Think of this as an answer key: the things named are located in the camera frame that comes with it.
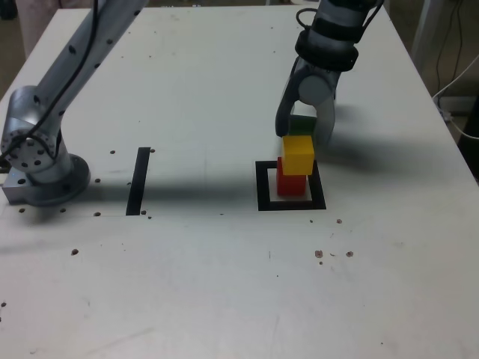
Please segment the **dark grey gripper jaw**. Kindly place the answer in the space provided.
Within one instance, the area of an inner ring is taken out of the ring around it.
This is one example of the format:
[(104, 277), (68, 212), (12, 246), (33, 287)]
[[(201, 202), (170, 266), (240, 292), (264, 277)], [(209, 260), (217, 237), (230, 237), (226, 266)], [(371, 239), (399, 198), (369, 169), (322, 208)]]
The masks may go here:
[(278, 137), (288, 134), (290, 115), (295, 102), (299, 100), (299, 86), (305, 78), (305, 69), (292, 73), (284, 89), (275, 117), (275, 133)]

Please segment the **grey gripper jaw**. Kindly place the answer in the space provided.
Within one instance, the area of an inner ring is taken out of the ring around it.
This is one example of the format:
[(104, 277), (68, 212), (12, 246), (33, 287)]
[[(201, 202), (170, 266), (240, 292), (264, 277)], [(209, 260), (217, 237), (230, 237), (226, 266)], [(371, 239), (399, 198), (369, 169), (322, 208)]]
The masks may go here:
[(315, 109), (314, 143), (326, 146), (335, 126), (334, 91), (325, 79), (316, 75), (309, 76), (299, 86), (299, 101)]

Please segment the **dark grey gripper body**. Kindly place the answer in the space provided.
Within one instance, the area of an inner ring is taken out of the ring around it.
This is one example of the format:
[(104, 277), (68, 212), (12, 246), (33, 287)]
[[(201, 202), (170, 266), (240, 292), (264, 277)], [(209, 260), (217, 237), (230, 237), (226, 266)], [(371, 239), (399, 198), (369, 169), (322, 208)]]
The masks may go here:
[(336, 95), (341, 72), (316, 67), (298, 57), (293, 73), (300, 69), (305, 69), (305, 78), (302, 80), (299, 88), (303, 89), (307, 95)]

